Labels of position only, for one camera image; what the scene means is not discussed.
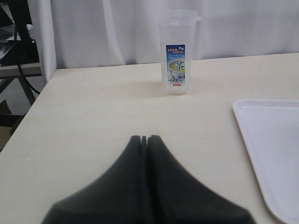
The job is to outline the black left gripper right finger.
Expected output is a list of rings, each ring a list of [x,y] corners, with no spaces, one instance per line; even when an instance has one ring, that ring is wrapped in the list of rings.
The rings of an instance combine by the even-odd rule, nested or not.
[[[253,224],[245,208],[213,192],[173,156],[160,136],[147,143],[147,178],[156,224]]]

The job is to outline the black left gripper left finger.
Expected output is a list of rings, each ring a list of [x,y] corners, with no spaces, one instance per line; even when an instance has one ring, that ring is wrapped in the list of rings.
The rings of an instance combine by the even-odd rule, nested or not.
[[[55,203],[44,224],[150,224],[146,137],[132,136],[120,157],[97,180]]]

